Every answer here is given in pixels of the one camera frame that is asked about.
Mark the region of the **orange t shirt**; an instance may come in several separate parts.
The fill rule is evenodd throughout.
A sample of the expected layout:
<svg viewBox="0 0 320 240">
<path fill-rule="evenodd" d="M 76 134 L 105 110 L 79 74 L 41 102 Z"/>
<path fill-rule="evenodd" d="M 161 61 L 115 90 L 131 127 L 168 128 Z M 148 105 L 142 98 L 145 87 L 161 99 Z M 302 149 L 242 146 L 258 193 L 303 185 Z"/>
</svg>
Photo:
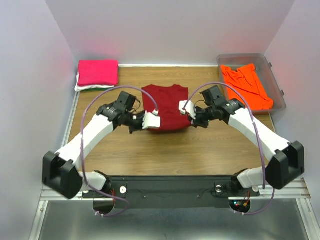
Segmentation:
<svg viewBox="0 0 320 240">
<path fill-rule="evenodd" d="M 270 110 L 274 101 L 263 87 L 256 66 L 252 63 L 232 70 L 231 67 L 221 66 L 224 83 L 240 93 L 249 104 L 252 111 Z"/>
</svg>

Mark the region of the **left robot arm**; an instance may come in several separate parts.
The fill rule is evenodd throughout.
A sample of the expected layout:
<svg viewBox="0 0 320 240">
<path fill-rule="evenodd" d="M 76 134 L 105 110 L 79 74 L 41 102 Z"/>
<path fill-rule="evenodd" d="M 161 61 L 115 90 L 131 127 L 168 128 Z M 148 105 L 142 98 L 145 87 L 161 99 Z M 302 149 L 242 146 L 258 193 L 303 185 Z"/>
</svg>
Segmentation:
<svg viewBox="0 0 320 240">
<path fill-rule="evenodd" d="M 85 158 L 107 135 L 122 125 L 131 132 L 144 127 L 146 113 L 134 113 L 137 98 L 122 91 L 117 100 L 98 108 L 80 133 L 56 152 L 48 151 L 42 160 L 42 183 L 67 199 L 81 191 L 93 190 L 100 197 L 111 193 L 109 177 L 101 171 L 86 172 Z"/>
</svg>

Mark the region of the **clear plastic bin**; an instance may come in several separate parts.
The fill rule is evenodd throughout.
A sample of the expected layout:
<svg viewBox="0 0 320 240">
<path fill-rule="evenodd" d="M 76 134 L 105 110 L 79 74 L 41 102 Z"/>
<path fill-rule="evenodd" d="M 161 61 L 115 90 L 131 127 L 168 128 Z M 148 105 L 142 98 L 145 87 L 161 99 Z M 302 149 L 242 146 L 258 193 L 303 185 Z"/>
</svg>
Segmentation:
<svg viewBox="0 0 320 240">
<path fill-rule="evenodd" d="M 221 54 L 217 57 L 217 63 L 220 81 L 222 83 L 225 83 L 221 70 L 222 65 L 231 67 L 234 71 L 245 65 L 255 65 L 259 80 L 261 81 L 268 97 L 273 99 L 273 108 L 269 110 L 251 110 L 254 115 L 268 115 L 286 108 L 283 91 L 280 90 L 272 72 L 271 64 L 267 61 L 264 55 L 259 53 Z"/>
</svg>

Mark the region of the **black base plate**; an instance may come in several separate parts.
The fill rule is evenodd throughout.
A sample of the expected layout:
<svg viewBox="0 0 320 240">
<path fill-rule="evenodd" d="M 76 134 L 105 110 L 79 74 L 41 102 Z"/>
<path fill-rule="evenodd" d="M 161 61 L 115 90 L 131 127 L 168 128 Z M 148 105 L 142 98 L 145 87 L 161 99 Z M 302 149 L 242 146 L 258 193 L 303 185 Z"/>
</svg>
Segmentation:
<svg viewBox="0 0 320 240">
<path fill-rule="evenodd" d="M 110 176 L 102 191 L 126 200 L 115 201 L 117 209 L 229 208 L 229 198 L 260 195 L 238 188 L 230 175 Z"/>
</svg>

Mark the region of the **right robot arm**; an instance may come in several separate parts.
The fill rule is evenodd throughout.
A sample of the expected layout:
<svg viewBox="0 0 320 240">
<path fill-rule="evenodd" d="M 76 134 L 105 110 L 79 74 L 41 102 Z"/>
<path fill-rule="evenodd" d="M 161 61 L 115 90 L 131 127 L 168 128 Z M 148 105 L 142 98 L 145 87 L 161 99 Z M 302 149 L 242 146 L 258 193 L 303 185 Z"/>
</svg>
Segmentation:
<svg viewBox="0 0 320 240">
<path fill-rule="evenodd" d="M 193 127 L 206 129 L 211 121 L 223 121 L 259 149 L 261 166 L 235 173 L 230 182 L 233 194 L 242 195 L 249 188 L 266 185 L 281 190 L 305 172 L 304 146 L 266 127 L 254 117 L 243 96 L 227 100 L 217 82 L 210 83 L 210 88 L 201 94 L 205 108 L 196 106 L 190 98 L 179 103 L 179 111 L 188 116 Z"/>
</svg>

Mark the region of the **aluminium rail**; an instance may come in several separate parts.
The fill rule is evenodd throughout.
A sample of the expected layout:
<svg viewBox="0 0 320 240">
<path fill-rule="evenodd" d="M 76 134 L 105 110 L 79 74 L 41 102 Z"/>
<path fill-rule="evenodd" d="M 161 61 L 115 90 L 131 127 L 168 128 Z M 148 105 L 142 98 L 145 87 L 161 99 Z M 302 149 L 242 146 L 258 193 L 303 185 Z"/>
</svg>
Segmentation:
<svg viewBox="0 0 320 240">
<path fill-rule="evenodd" d="M 268 200 L 272 196 L 272 187 L 266 186 L 265 189 L 259 189 L 259 196 L 251 196 L 252 200 L 262 199 Z M 303 178 L 298 178 L 293 182 L 289 183 L 286 187 L 281 190 L 275 190 L 274 199 L 310 199 L 311 195 L 309 193 L 308 187 L 306 182 Z M 59 195 L 55 191 L 49 189 L 48 187 L 44 186 L 42 188 L 40 194 L 40 201 L 68 201 L 67 198 Z"/>
</svg>

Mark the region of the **folded pink t shirt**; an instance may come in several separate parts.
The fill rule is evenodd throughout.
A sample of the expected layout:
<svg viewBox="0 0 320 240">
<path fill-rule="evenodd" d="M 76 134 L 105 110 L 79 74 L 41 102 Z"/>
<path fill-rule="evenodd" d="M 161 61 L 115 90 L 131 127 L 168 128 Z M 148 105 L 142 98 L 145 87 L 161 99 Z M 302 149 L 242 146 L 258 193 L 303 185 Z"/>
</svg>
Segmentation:
<svg viewBox="0 0 320 240">
<path fill-rule="evenodd" d="M 80 87 L 93 85 L 116 86 L 119 62 L 114 59 L 80 60 L 78 62 L 78 82 Z"/>
</svg>

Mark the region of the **folded white t shirt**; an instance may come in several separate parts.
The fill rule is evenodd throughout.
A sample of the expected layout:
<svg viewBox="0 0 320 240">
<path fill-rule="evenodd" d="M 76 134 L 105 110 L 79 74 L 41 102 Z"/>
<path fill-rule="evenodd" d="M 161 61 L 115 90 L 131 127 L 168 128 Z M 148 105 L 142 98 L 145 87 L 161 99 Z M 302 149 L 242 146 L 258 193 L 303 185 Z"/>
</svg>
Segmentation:
<svg viewBox="0 0 320 240">
<path fill-rule="evenodd" d="M 109 88 L 114 88 L 114 85 L 98 85 L 98 84 L 94 84 L 94 85 L 86 85 L 86 86 L 79 86 L 79 78 L 80 78 L 80 74 L 79 72 L 76 75 L 76 85 L 74 87 L 74 91 L 77 92 L 82 92 L 82 91 L 90 91 L 90 90 L 98 90 L 98 89 L 109 89 Z"/>
</svg>

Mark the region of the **dark red t shirt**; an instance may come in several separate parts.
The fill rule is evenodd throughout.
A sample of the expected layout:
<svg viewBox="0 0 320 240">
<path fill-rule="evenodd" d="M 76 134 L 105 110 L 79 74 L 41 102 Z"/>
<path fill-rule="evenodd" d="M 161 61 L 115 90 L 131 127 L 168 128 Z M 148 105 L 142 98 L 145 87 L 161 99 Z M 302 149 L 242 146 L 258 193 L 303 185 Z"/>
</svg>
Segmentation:
<svg viewBox="0 0 320 240">
<path fill-rule="evenodd" d="M 191 126 L 186 115 L 181 115 L 179 103 L 189 97 L 189 89 L 179 84 L 172 86 L 147 85 L 142 88 L 149 93 L 158 105 L 161 123 L 160 128 L 151 129 L 152 132 L 180 131 Z"/>
</svg>

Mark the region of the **folded green t shirt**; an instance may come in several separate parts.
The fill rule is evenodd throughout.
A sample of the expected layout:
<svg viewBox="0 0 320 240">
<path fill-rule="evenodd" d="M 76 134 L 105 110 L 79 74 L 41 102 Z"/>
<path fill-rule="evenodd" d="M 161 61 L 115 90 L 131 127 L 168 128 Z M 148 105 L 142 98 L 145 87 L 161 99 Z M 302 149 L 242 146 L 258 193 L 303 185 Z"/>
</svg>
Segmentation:
<svg viewBox="0 0 320 240">
<path fill-rule="evenodd" d="M 95 87 L 95 88 L 88 88 L 88 89 L 85 89 L 83 90 L 83 92 L 94 92 L 94 91 L 106 91 L 106 90 L 109 90 L 109 89 L 112 89 L 114 88 L 114 86 L 108 86 L 108 87 Z"/>
</svg>

